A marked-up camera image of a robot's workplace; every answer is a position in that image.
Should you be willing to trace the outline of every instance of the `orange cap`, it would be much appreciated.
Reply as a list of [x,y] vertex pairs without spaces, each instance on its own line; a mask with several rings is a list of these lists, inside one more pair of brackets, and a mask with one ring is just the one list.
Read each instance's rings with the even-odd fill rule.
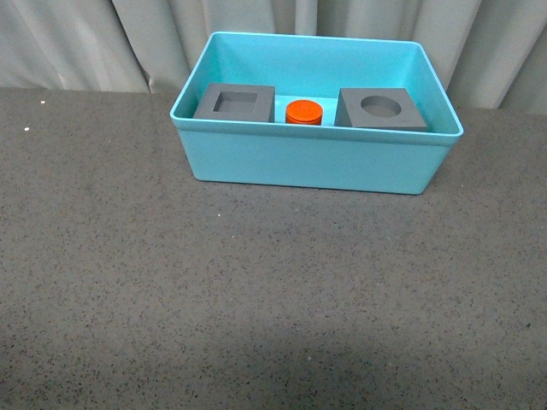
[[287,124],[308,124],[320,126],[323,108],[315,101],[296,100],[287,105],[285,122]]

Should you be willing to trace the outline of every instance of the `square hole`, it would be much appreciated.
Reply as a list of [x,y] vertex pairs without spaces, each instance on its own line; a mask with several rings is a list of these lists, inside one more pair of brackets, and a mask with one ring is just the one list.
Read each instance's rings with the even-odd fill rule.
[[213,111],[222,113],[252,113],[258,94],[255,92],[221,91]]

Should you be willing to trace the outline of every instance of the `gray table surface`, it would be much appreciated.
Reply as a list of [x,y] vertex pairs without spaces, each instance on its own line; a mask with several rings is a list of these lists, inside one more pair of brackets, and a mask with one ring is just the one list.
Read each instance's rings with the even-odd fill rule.
[[0,90],[0,408],[547,407],[547,117],[399,196],[199,182],[175,98]]

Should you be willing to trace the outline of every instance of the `gray block with round hole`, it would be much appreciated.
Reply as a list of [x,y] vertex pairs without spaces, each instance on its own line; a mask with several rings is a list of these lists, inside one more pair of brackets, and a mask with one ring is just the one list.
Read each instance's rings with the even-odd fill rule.
[[427,124],[404,88],[341,88],[335,126],[427,131]]

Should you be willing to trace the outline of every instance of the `gray foam block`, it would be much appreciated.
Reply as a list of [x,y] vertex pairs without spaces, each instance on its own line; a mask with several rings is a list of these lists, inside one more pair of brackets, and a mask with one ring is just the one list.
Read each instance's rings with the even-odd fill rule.
[[210,83],[193,118],[274,122],[275,87]]
[[427,124],[404,88],[341,88],[335,126],[427,131]]

